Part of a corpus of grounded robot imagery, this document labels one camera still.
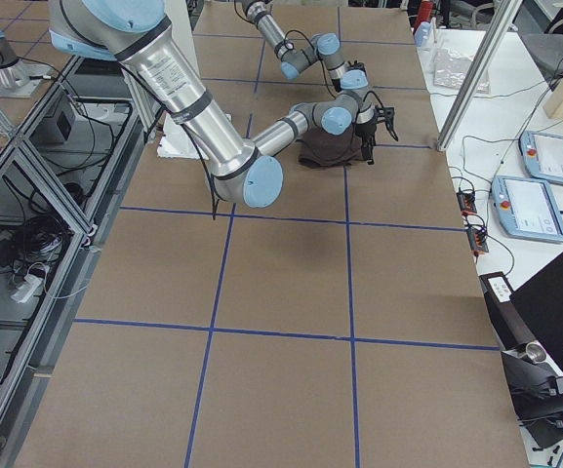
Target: white label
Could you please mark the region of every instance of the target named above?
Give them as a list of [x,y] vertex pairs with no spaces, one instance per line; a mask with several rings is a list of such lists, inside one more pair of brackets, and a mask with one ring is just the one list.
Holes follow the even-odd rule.
[[190,81],[180,66],[169,58],[163,58],[142,70],[140,75],[151,83],[151,89],[161,100],[171,100]]
[[540,183],[508,179],[506,190],[520,231],[550,235],[558,233],[549,201]]
[[563,138],[535,135],[535,145],[542,173],[563,177]]
[[499,278],[490,278],[489,286],[492,287],[492,291],[498,298],[500,302],[509,302],[511,299],[511,290],[506,285],[504,278],[500,276]]

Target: red object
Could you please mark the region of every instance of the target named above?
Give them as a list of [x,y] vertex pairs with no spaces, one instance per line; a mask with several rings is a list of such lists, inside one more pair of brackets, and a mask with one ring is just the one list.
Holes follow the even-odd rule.
[[420,7],[418,8],[418,16],[416,17],[416,22],[414,23],[414,34],[420,24],[424,21],[430,20],[430,14],[433,11],[433,2],[431,0],[422,0]]

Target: chair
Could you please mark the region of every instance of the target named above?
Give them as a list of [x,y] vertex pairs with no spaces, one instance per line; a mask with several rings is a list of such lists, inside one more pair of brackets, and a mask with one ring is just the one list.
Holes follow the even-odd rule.
[[563,76],[563,34],[551,34],[563,19],[555,24],[548,34],[525,34],[522,42],[546,79]]

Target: brown cloth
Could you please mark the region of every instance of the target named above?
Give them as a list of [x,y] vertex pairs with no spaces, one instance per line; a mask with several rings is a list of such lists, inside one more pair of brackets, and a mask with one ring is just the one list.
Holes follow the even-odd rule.
[[299,162],[308,168],[343,166],[353,159],[361,159],[361,139],[352,127],[339,135],[328,134],[322,129],[311,129],[297,139],[301,147]]

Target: cardboard table surface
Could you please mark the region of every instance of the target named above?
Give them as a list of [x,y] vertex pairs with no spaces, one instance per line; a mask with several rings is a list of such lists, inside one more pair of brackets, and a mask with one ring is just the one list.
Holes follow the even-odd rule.
[[[274,205],[216,220],[200,163],[148,146],[17,467],[528,466],[406,14],[273,14],[337,32],[400,141],[326,170],[293,144]],[[327,98],[230,4],[195,44],[244,136]]]

